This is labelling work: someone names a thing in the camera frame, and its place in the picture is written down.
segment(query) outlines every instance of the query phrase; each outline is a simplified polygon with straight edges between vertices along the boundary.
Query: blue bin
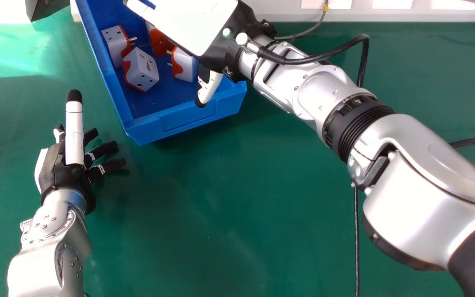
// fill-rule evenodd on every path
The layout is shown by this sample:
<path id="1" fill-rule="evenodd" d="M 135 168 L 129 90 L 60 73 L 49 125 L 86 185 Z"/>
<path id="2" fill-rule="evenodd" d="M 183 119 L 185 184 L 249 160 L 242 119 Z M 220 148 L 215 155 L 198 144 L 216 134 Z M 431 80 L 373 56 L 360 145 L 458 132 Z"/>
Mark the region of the blue bin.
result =
<path id="1" fill-rule="evenodd" d="M 156 57 L 149 45 L 144 20 L 130 11 L 122 0 L 76 0 L 83 27 L 126 134 L 138 145 L 163 139 L 204 125 L 239 111 L 247 85 L 226 77 L 204 108 L 196 107 L 197 83 L 175 79 L 167 65 L 170 57 Z M 101 30 L 122 25 L 136 47 L 152 55 L 160 81 L 146 93 L 126 85 L 122 69 L 115 69 Z"/>

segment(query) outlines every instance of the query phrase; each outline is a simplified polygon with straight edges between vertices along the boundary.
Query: silver robotic arm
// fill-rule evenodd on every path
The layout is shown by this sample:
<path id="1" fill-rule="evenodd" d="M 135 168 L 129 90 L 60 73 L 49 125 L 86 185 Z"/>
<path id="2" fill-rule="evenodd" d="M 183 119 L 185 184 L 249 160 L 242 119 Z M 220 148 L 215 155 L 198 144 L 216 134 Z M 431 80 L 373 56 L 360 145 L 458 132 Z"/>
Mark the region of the silver robotic arm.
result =
<path id="1" fill-rule="evenodd" d="M 115 141 L 84 154 L 98 130 L 83 133 L 82 96 L 68 92 L 66 129 L 53 130 L 56 143 L 41 150 L 34 171 L 41 207 L 19 224 L 19 254 L 8 268 L 9 297 L 83 297 L 83 263 L 91 252 L 85 216 L 96 206 L 91 184 L 117 171 L 126 160 L 109 160 L 92 167 L 105 154 L 117 152 Z"/>
<path id="2" fill-rule="evenodd" d="M 292 62 L 308 55 L 275 41 L 272 25 L 258 22 L 240 0 L 220 2 L 235 2 L 235 9 L 211 45 L 191 53 L 212 72 L 251 81 L 317 132 L 366 193 L 364 229 L 378 248 L 414 269 L 449 271 L 464 294 L 475 297 L 475 167 L 415 118 L 395 113 L 358 87 L 341 68 Z M 168 24 L 149 13 L 164 6 L 137 11 L 138 0 L 125 3 L 167 33 Z M 172 33 L 188 51 L 192 36 Z"/>

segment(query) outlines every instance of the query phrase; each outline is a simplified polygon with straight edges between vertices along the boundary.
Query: green table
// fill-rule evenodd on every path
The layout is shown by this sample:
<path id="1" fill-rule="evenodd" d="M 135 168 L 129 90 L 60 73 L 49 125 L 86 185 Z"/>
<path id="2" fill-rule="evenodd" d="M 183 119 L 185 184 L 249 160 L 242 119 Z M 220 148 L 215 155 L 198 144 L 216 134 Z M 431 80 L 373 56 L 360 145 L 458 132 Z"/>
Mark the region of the green table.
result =
<path id="1" fill-rule="evenodd" d="M 369 90 L 449 141 L 475 137 L 475 24 L 324 24 L 296 45 L 318 53 L 360 33 L 372 38 Z M 359 55 L 332 61 L 354 77 Z M 250 90 L 235 116 L 137 146 L 65 8 L 0 26 L 0 296 L 18 224 L 40 203 L 38 152 L 53 143 L 71 88 L 84 95 L 85 128 L 116 139 L 130 170 L 95 187 L 84 270 L 91 297 L 353 295 L 349 176 L 315 132 Z M 463 153 L 475 164 L 475 147 Z M 362 296 L 461 295 L 450 274 L 404 267 L 363 232 L 361 245 Z"/>

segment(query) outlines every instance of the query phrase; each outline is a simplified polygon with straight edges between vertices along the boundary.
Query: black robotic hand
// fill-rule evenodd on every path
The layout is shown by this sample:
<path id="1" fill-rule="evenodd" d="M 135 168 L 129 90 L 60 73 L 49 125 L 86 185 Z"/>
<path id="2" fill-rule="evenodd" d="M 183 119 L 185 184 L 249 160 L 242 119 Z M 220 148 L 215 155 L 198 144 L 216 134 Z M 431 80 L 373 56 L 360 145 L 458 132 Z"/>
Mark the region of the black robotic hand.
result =
<path id="1" fill-rule="evenodd" d="M 69 188 L 80 192 L 87 203 L 85 213 L 88 215 L 96 207 L 96 197 L 91 190 L 91 184 L 96 182 L 102 175 L 118 171 L 126 166 L 123 158 L 108 160 L 93 167 L 95 160 L 108 154 L 115 154 L 118 151 L 116 141 L 109 141 L 84 155 L 84 165 L 66 165 L 65 161 L 65 141 L 66 132 L 61 124 L 54 130 L 56 143 L 50 148 L 41 151 L 34 171 L 36 185 L 41 193 L 41 203 L 49 193 L 60 188 Z M 83 135 L 83 148 L 98 137 L 98 130 L 93 128 Z"/>

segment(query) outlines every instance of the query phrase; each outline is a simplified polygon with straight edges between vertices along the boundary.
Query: robotic arm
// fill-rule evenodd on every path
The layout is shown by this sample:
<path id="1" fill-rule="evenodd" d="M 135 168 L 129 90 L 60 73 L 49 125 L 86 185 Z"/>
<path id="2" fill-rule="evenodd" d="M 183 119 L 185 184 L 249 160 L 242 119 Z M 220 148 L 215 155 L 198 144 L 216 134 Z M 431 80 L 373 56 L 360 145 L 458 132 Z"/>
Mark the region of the robotic arm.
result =
<path id="1" fill-rule="evenodd" d="M 91 190 L 103 174 L 122 169 L 126 160 L 92 164 L 115 153 L 110 141 L 84 154 L 98 136 L 96 128 L 83 133 L 82 95 L 67 95 L 66 129 L 53 130 L 56 144 L 41 150 L 34 171 L 42 206 L 32 219 L 19 224 L 21 245 L 8 268 L 9 297 L 83 297 L 83 263 L 91 252 L 85 216 L 94 211 Z"/>
<path id="2" fill-rule="evenodd" d="M 200 71 L 199 94 L 216 74 L 251 81 L 346 163 L 353 184 L 366 194 L 364 229 L 379 249 L 414 269 L 449 271 L 464 294 L 475 297 L 470 162 L 421 122 L 358 87 L 341 68 L 275 41 L 272 24 L 257 21 L 240 0 L 152 2 L 124 0 L 209 70 Z M 196 103 L 202 107 L 208 100 Z"/>

